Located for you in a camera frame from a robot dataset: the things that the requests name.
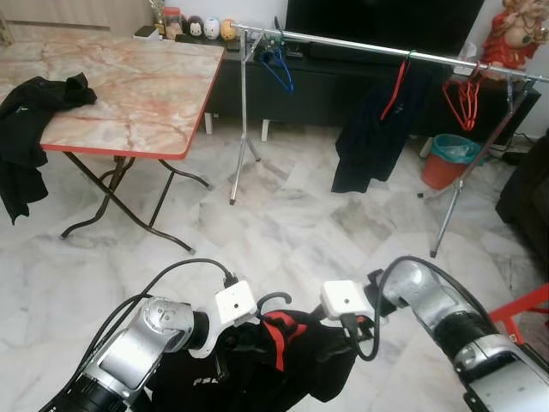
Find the black flat screen television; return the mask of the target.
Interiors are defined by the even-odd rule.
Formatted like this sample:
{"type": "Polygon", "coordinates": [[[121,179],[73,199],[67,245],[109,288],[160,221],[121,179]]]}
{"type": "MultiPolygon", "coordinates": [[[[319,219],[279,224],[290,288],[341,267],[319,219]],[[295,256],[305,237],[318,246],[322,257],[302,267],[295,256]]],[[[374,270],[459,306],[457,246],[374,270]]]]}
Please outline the black flat screen television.
{"type": "Polygon", "coordinates": [[[287,0],[283,30],[454,56],[484,0],[287,0]]]}

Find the red laughing buddha statue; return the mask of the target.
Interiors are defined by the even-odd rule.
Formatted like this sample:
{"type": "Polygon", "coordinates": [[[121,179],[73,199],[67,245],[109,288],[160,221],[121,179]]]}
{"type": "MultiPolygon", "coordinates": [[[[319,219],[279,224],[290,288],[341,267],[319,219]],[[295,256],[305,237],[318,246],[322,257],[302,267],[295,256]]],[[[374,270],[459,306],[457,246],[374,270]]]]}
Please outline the red laughing buddha statue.
{"type": "Polygon", "coordinates": [[[481,47],[479,62],[525,70],[540,45],[548,43],[549,0],[501,0],[503,10],[493,17],[491,30],[481,47]]]}

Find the red plastic stool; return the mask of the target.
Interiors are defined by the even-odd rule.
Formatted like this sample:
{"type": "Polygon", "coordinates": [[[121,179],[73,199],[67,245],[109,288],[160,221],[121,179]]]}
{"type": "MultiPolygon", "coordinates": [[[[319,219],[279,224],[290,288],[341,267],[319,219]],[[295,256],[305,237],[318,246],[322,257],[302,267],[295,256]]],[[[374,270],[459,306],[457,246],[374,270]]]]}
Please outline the red plastic stool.
{"type": "Polygon", "coordinates": [[[524,337],[518,329],[516,318],[526,312],[549,314],[549,283],[542,285],[529,294],[514,299],[506,305],[498,307],[489,313],[489,319],[493,324],[501,324],[504,327],[506,335],[511,338],[515,344],[525,345],[524,337]]]}

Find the light wood cabinet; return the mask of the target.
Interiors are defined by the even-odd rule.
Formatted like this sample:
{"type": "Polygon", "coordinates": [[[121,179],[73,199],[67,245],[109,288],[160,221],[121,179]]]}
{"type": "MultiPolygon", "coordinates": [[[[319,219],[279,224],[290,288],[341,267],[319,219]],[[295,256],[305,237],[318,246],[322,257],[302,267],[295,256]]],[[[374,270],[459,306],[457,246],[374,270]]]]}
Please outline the light wood cabinet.
{"type": "Polygon", "coordinates": [[[47,34],[128,39],[153,19],[148,0],[0,0],[0,33],[15,42],[47,34]]]}

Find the plain black garment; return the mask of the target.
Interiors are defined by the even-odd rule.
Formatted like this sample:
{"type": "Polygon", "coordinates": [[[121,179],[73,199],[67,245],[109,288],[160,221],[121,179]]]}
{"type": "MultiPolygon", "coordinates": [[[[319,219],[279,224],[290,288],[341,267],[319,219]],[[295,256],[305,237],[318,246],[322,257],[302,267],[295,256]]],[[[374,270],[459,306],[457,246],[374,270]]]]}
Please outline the plain black garment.
{"type": "Polygon", "coordinates": [[[93,105],[97,94],[83,72],[63,80],[34,77],[0,102],[0,203],[11,222],[48,196],[39,169],[48,160],[42,136],[56,113],[93,105]]]}

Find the black TV console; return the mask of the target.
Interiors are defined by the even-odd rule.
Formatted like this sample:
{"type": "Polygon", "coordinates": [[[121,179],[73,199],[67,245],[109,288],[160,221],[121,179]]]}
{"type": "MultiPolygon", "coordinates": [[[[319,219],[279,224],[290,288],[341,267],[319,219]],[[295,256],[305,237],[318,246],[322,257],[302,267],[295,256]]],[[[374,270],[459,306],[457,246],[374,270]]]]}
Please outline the black TV console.
{"type": "MultiPolygon", "coordinates": [[[[242,115],[238,45],[224,40],[192,38],[180,35],[181,43],[213,45],[227,48],[214,79],[212,93],[200,120],[200,129],[212,133],[215,118],[236,118],[242,115]]],[[[250,60],[246,65],[248,88],[248,117],[250,120],[267,120],[270,123],[307,124],[342,127],[359,106],[369,88],[380,80],[395,77],[396,62],[392,56],[373,52],[343,50],[352,60],[289,58],[287,66],[292,74],[295,90],[287,93],[263,68],[250,60]]],[[[429,90],[422,118],[416,123],[413,134],[463,133],[455,114],[444,101],[443,78],[436,78],[429,90]]],[[[475,138],[486,137],[509,112],[507,86],[504,82],[484,80],[478,93],[478,117],[472,130],[475,138]]],[[[519,125],[533,115],[542,115],[546,109],[536,107],[544,102],[538,90],[530,93],[504,129],[504,134],[516,132],[519,125]]]]}

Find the blue plastic hanger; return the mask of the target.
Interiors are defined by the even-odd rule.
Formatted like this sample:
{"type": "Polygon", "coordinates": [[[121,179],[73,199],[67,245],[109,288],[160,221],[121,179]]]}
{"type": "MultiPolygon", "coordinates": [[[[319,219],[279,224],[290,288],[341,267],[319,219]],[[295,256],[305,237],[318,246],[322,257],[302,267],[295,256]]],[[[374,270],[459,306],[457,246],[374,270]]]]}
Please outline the blue plastic hanger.
{"type": "Polygon", "coordinates": [[[283,87],[283,90],[293,94],[295,90],[292,74],[287,65],[286,42],[282,38],[272,38],[269,35],[260,36],[258,42],[258,62],[283,87]]]}

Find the navy shirt red collar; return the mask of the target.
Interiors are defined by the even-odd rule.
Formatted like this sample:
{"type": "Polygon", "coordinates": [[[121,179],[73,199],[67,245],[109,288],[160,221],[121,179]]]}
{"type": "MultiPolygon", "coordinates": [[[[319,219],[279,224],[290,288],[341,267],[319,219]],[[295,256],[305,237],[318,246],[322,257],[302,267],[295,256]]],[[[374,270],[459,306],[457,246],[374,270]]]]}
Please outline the navy shirt red collar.
{"type": "Polygon", "coordinates": [[[372,180],[389,179],[409,134],[422,118],[435,77],[425,64],[407,62],[395,77],[368,89],[335,142],[340,161],[332,192],[364,193],[372,180]]]}

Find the white pink tissue box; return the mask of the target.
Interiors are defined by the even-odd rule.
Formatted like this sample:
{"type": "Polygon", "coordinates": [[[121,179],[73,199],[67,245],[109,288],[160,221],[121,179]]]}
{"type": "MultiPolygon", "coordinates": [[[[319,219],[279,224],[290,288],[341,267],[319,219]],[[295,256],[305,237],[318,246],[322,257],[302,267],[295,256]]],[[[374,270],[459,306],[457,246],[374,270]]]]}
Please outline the white pink tissue box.
{"type": "MultiPolygon", "coordinates": [[[[463,60],[463,62],[477,63],[479,59],[479,54],[480,50],[478,45],[474,42],[471,42],[471,40],[467,40],[467,42],[463,44],[462,50],[459,52],[458,59],[463,60]]],[[[467,77],[472,74],[472,71],[474,71],[474,67],[455,66],[452,71],[454,71],[457,75],[467,77]]]]}

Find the orange bin teal bag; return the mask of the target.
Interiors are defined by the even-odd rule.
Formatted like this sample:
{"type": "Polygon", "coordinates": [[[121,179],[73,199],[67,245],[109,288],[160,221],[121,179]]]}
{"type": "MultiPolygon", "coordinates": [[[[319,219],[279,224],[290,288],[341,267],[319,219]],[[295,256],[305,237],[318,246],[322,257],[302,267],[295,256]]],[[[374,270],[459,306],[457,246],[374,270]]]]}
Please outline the orange bin teal bag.
{"type": "Polygon", "coordinates": [[[435,135],[422,170],[422,181],[429,188],[443,190],[455,182],[482,150],[479,142],[462,135],[435,135]]]}

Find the silver metal clothes rack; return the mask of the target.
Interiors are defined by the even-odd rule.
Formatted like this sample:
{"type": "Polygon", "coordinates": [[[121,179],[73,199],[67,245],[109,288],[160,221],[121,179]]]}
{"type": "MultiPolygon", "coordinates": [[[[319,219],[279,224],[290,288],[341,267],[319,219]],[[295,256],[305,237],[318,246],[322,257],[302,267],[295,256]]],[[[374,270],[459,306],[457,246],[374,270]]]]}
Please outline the silver metal clothes rack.
{"type": "MultiPolygon", "coordinates": [[[[242,89],[242,123],[244,125],[244,129],[247,129],[246,121],[248,114],[246,63],[247,60],[255,54],[255,50],[258,47],[258,42],[255,42],[251,45],[248,44],[248,36],[250,36],[251,32],[260,33],[262,35],[266,34],[270,36],[278,36],[278,38],[282,39],[301,40],[301,42],[306,43],[318,43],[334,47],[346,48],[346,50],[377,52],[377,54],[399,56],[399,58],[404,59],[405,55],[407,55],[407,53],[409,52],[409,50],[396,50],[396,48],[385,47],[382,45],[358,43],[353,42],[352,40],[344,39],[322,38],[322,36],[310,35],[305,33],[286,32],[283,30],[270,30],[270,28],[253,27],[252,25],[245,25],[242,23],[234,23],[232,24],[232,26],[239,31],[239,39],[242,40],[242,50],[240,50],[239,62],[240,68],[242,68],[242,82],[240,83],[240,89],[242,89]]],[[[516,93],[511,90],[507,93],[507,102],[509,102],[509,110],[507,111],[507,114],[504,118],[502,118],[502,121],[498,123],[498,126],[495,127],[493,132],[490,134],[489,140],[484,142],[484,144],[482,145],[482,150],[480,150],[478,156],[475,157],[474,161],[472,161],[471,164],[468,166],[466,172],[464,172],[462,176],[460,176],[454,182],[454,184],[448,185],[448,187],[444,188],[443,190],[439,190],[439,195],[442,195],[442,193],[445,193],[446,191],[450,191],[452,193],[452,197],[450,199],[449,207],[447,208],[446,213],[444,213],[442,227],[439,228],[436,240],[434,244],[431,245],[431,249],[429,250],[429,255],[431,255],[431,258],[435,258],[440,250],[440,247],[442,247],[444,235],[446,235],[447,233],[447,228],[449,227],[451,217],[452,215],[454,215],[459,197],[462,195],[464,182],[466,182],[471,173],[474,172],[475,168],[477,168],[479,165],[482,164],[483,161],[486,160],[487,154],[489,154],[491,146],[497,141],[499,135],[502,134],[505,127],[509,125],[510,120],[515,117],[518,107],[522,103],[524,103],[528,95],[534,91],[534,85],[536,85],[536,83],[538,82],[548,83],[549,79],[538,75],[529,74],[529,72],[510,70],[510,68],[502,68],[497,66],[489,66],[479,62],[468,63],[463,62],[463,60],[459,60],[458,58],[444,58],[443,56],[428,54],[428,52],[415,51],[412,60],[424,60],[424,62],[435,63],[439,65],[448,65],[452,67],[472,66],[474,67],[474,70],[477,70],[479,72],[497,72],[497,74],[504,77],[504,83],[507,87],[511,87],[514,85],[514,83],[511,81],[511,78],[522,79],[522,81],[524,82],[524,85],[522,85],[521,88],[518,88],[516,93]]]]}

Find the black garment red trim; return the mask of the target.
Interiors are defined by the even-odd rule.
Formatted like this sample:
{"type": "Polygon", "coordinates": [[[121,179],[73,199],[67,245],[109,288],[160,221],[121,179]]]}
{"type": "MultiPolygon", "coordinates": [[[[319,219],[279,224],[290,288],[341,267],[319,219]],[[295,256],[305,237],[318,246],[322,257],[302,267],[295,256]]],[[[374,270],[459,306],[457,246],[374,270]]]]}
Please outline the black garment red trim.
{"type": "Polygon", "coordinates": [[[205,358],[165,354],[134,412],[287,412],[305,397],[340,395],[358,356],[341,327],[274,310],[220,335],[205,358]]]}

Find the black plastic hanger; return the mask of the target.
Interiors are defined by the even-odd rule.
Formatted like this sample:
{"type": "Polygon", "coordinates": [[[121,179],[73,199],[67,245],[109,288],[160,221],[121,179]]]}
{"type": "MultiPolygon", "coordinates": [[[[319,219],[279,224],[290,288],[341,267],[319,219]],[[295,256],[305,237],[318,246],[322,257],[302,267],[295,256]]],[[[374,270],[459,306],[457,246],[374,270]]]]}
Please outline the black plastic hanger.
{"type": "Polygon", "coordinates": [[[255,317],[261,318],[264,314],[263,307],[266,305],[267,302],[270,302],[271,299],[279,299],[282,300],[285,305],[291,305],[293,302],[292,296],[288,294],[287,292],[281,292],[281,291],[275,291],[275,292],[269,292],[269,294],[265,294],[262,297],[258,298],[256,301],[256,310],[255,310],[255,317]]]}

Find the dark brown sofa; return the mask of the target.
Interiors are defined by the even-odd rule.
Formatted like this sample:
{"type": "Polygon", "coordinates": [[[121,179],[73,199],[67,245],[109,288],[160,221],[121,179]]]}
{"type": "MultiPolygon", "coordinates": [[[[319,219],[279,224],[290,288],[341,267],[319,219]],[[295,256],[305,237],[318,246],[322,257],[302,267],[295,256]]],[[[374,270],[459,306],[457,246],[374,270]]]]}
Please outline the dark brown sofa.
{"type": "Polygon", "coordinates": [[[542,137],[519,161],[499,193],[497,212],[515,232],[542,274],[549,272],[549,138],[542,137]]]}

